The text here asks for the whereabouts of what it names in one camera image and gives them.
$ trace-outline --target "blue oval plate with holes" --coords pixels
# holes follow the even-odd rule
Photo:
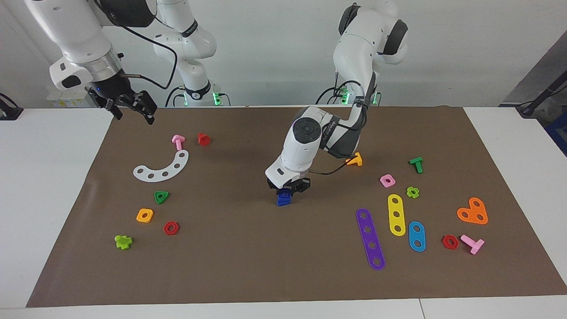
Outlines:
[[[418,253],[424,251],[427,247],[425,242],[425,228],[418,221],[409,223],[409,246]]]

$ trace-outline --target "red nut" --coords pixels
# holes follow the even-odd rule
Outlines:
[[[445,235],[441,240],[443,242],[443,246],[448,249],[457,249],[459,247],[459,241],[453,235]]]
[[[163,227],[166,235],[175,235],[179,231],[179,224],[176,221],[168,221]]]
[[[197,135],[197,142],[201,146],[207,146],[207,145],[211,144],[211,138],[207,134],[199,133]]]

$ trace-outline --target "white wall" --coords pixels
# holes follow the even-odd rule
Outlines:
[[[58,59],[22,1],[5,1],[48,59]],[[199,24],[218,43],[217,54],[203,61],[209,77],[233,104],[313,103],[333,84],[338,20],[351,3],[192,0]],[[567,29],[565,0],[396,3],[409,26],[410,52],[400,65],[382,68],[383,104],[497,106]],[[153,36],[164,30],[154,23],[139,32]],[[104,33],[126,55],[126,72],[166,82],[171,65],[155,56],[151,44],[116,27]],[[3,54],[0,63],[5,59]],[[132,82],[164,103],[166,91]],[[181,84],[179,76],[175,83]]]

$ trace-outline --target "yellow strip with holes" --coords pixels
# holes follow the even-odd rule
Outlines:
[[[404,203],[399,195],[388,196],[388,219],[392,234],[396,236],[405,235]]]

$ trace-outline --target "plastic toy part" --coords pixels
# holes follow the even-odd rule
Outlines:
[[[166,235],[175,235],[179,231],[179,224],[176,221],[168,221],[163,227],[163,231]]]
[[[445,246],[445,248],[447,248],[447,249],[455,250],[459,247],[459,241],[453,235],[443,236],[443,239],[441,240],[441,242],[443,242],[443,246]]]
[[[380,177],[380,183],[382,183],[382,185],[384,185],[385,188],[388,188],[390,186],[394,186],[396,181],[394,180],[392,175],[386,174],[386,175]]]
[[[412,221],[409,223],[409,246],[421,253],[427,247],[427,242],[425,241],[425,228],[418,221]]]
[[[462,235],[461,240],[471,247],[471,254],[476,255],[479,249],[484,245],[484,240],[474,241],[467,235]]]
[[[488,223],[488,215],[486,214],[483,201],[476,197],[471,197],[468,200],[468,205],[470,208],[461,207],[457,209],[457,217],[467,223],[486,225]]]
[[[183,143],[184,141],[185,141],[185,137],[181,135],[174,135],[173,138],[171,139],[171,142],[175,144],[177,150],[183,149],[183,147],[181,147],[181,143]]]
[[[159,205],[163,204],[163,202],[165,202],[168,197],[170,197],[169,192],[157,191],[154,193],[155,202]]]
[[[282,188],[278,193],[278,201],[276,205],[284,206],[288,204],[291,204],[291,190],[288,190],[287,188]]]
[[[388,220],[392,234],[405,235],[404,203],[399,195],[388,196]]]
[[[156,183],[166,181],[177,175],[187,164],[189,160],[189,152],[182,149],[175,153],[174,161],[169,166],[161,170],[151,170],[146,165],[137,166],[134,169],[134,176],[148,183]]]
[[[408,197],[415,199],[415,198],[418,198],[420,196],[420,191],[417,188],[410,186],[407,189],[406,195],[408,195]]]
[[[116,242],[116,248],[120,248],[122,250],[130,249],[130,245],[133,242],[132,238],[121,235],[116,235],[114,237],[114,241]]]
[[[136,216],[136,220],[141,223],[149,223],[151,218],[154,216],[154,211],[147,208],[142,208],[138,212],[138,216]]]
[[[207,146],[211,144],[211,138],[207,134],[199,133],[197,134],[197,142],[201,146]]]
[[[423,169],[423,167],[421,166],[421,162],[423,162],[423,161],[424,161],[423,158],[421,158],[421,157],[416,157],[416,158],[410,160],[409,163],[410,163],[411,165],[415,165],[415,166],[416,166],[417,173],[418,173],[418,174],[421,174],[421,173],[424,172],[424,169]]]
[[[370,267],[374,270],[384,268],[386,261],[384,260],[384,254],[382,253],[382,248],[380,247],[378,235],[376,234],[376,229],[374,228],[370,212],[361,208],[356,211],[356,219],[360,235],[362,236],[364,250],[366,251],[368,265],[370,265]]]
[[[353,158],[351,160],[350,159],[345,160],[346,164],[347,165],[356,164],[358,166],[362,166],[362,156],[360,156],[360,153],[356,152],[354,155],[355,155],[355,158]]]

